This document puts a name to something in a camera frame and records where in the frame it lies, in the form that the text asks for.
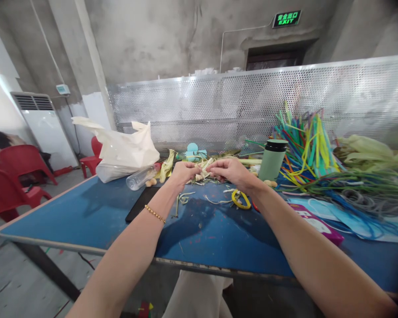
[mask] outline thermos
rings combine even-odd
[[[281,139],[269,139],[265,145],[260,173],[258,178],[262,181],[276,181],[282,166],[284,154],[287,149],[287,141]]]

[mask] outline pipe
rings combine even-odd
[[[265,26],[256,26],[256,27],[253,27],[253,28],[246,28],[246,29],[239,29],[239,30],[224,31],[224,32],[222,33],[222,40],[221,40],[221,57],[220,57],[220,74],[221,74],[221,64],[222,64],[222,48],[223,48],[223,45],[224,45],[224,34],[229,33],[229,32],[238,32],[238,31],[254,30],[254,29],[261,29],[261,28],[269,27],[269,26],[273,23],[274,17],[275,17],[275,16],[273,16],[273,18],[271,19],[270,23],[267,24],[267,25],[265,25]]]

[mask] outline concrete floor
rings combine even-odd
[[[42,186],[56,196],[83,180],[81,170],[57,178],[59,185]],[[23,214],[28,206],[18,208]],[[74,252],[47,249],[47,255],[78,287],[83,288],[92,269]],[[96,267],[100,257],[84,255]],[[153,304],[152,317],[161,317],[177,282],[179,270],[169,265],[151,265],[127,301],[124,311],[137,314],[142,301]],[[234,288],[224,294],[233,318],[315,317],[315,307],[300,288],[276,286],[251,279],[235,279]],[[68,302],[66,296],[51,283],[11,243],[0,238],[0,317],[55,317]],[[69,302],[56,317],[64,317]]]

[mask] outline pink package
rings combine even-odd
[[[336,230],[332,229],[328,226],[323,220],[316,217],[309,210],[306,209],[303,205],[300,204],[291,204],[289,205],[294,209],[302,218],[311,224],[317,231],[327,237],[333,244],[339,246],[344,237],[340,235]]]

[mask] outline black bottle cap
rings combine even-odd
[[[268,139],[265,145],[265,150],[274,152],[285,152],[287,149],[287,140],[282,139]]]

